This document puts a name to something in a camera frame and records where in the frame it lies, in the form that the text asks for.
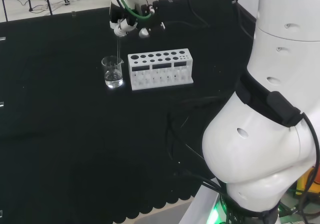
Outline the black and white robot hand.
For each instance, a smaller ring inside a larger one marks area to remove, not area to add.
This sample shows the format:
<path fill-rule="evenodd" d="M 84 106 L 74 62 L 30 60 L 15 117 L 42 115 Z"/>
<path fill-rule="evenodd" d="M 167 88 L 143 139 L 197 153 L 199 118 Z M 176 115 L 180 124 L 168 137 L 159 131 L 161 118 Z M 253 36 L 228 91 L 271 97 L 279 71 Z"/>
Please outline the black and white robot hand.
<path fill-rule="evenodd" d="M 138 33 L 140 38 L 145 39 L 166 30 L 160 17 L 158 1 L 128 11 L 120 1 L 111 0 L 109 18 L 110 28 L 119 38 L 126 37 L 130 33 Z"/>

